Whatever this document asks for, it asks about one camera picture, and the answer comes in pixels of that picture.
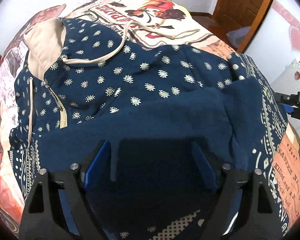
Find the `navy patterned hooded garment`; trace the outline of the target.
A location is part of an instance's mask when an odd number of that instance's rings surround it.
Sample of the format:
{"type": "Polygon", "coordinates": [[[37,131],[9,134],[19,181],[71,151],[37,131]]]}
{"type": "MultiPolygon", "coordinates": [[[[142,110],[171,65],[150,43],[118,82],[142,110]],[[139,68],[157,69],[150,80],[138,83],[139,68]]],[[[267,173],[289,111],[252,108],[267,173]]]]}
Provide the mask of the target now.
{"type": "Polygon", "coordinates": [[[110,144],[87,200],[117,239],[196,239],[214,208],[192,155],[195,142],[216,171],[259,169],[281,229],[274,154],[285,109],[253,59],[227,59],[187,44],[146,48],[105,25],[74,18],[38,23],[15,83],[13,172],[24,199],[43,168],[81,163],[110,144]]]}

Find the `white wardrobe sliding door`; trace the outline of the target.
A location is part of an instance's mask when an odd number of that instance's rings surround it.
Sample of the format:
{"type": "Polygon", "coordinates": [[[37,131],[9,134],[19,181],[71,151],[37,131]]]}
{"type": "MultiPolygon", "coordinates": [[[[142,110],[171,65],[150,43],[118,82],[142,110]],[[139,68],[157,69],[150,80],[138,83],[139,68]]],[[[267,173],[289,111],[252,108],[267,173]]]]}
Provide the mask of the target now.
{"type": "Polygon", "coordinates": [[[272,1],[245,53],[269,83],[277,85],[277,91],[300,91],[300,5],[296,0],[272,1]]]}

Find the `brown wooden door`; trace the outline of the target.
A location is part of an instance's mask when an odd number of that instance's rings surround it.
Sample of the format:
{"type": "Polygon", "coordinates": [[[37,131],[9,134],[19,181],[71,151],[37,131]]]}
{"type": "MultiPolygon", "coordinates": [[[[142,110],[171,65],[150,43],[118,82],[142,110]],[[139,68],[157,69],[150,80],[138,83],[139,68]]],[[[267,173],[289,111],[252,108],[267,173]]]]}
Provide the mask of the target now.
{"type": "Polygon", "coordinates": [[[249,27],[247,34],[238,46],[244,52],[258,32],[273,0],[217,0],[212,18],[225,31],[249,27]]]}

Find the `printed newspaper pattern bedspread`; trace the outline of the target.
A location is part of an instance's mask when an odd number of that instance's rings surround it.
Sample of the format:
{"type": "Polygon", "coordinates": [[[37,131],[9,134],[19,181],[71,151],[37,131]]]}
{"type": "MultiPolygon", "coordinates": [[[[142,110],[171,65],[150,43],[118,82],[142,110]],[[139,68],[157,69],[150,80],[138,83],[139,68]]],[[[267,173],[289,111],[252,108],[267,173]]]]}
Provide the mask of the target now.
{"type": "MultiPolygon", "coordinates": [[[[192,19],[185,8],[168,0],[93,0],[68,15],[63,14],[64,9],[65,5],[57,5],[34,15],[15,36],[0,61],[0,225],[4,227],[6,233],[12,234],[17,239],[20,239],[19,229],[27,199],[21,194],[9,152],[10,132],[18,124],[14,83],[24,66],[28,51],[24,38],[26,32],[38,23],[53,18],[74,18],[105,25],[146,48],[187,44],[223,59],[227,59],[232,53],[238,53],[208,33],[192,19]]],[[[277,194],[282,209],[289,219],[286,227],[281,229],[281,238],[285,237],[300,219],[298,140],[287,116],[287,128],[272,162],[277,194]]],[[[237,218],[241,194],[242,191],[237,190],[228,224],[224,226],[226,232],[231,231],[230,225],[237,218]]]]}

